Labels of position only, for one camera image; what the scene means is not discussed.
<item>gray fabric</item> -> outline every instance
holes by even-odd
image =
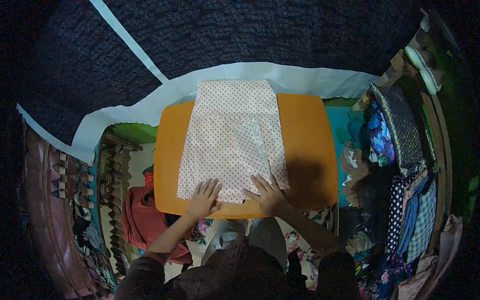
[[[284,272],[287,270],[287,245],[274,217],[253,220],[248,239],[248,245],[262,248],[278,260]]]
[[[247,219],[222,220],[220,226],[212,238],[202,257],[202,265],[208,261],[215,250],[225,250],[229,245],[245,236]],[[248,235],[249,246],[264,249],[268,254],[275,257],[284,272],[287,268],[287,246],[283,238],[280,225],[273,217],[254,219]]]

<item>person's right hand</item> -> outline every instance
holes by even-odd
[[[258,202],[260,204],[260,210],[265,214],[269,216],[281,216],[283,212],[291,208],[273,175],[270,177],[272,186],[260,175],[251,175],[250,178],[260,192],[260,195],[247,189],[243,189],[242,192]]]

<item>dark swirl-patterned fabric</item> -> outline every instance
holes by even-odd
[[[169,79],[267,61],[381,75],[419,27],[408,1],[105,0]],[[38,36],[19,103],[65,144],[83,117],[159,87],[89,1],[62,1]]]
[[[85,115],[133,105],[161,85],[89,1],[62,1],[24,76],[18,102],[68,145]]]
[[[415,35],[408,1],[107,1],[169,79],[247,61],[381,76]]]

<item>person's left hand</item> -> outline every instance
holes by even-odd
[[[197,188],[190,199],[190,204],[184,214],[194,218],[196,221],[208,217],[221,207],[221,204],[217,203],[215,199],[222,188],[222,184],[215,187],[218,183],[218,179],[209,179],[204,185],[202,185],[202,183],[203,182],[200,182],[197,185]]]

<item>dark sleeve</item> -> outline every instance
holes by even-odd
[[[314,298],[360,299],[355,262],[350,254],[333,252],[320,261]]]
[[[135,259],[115,291],[115,300],[162,299],[166,294],[167,253],[147,252]]]

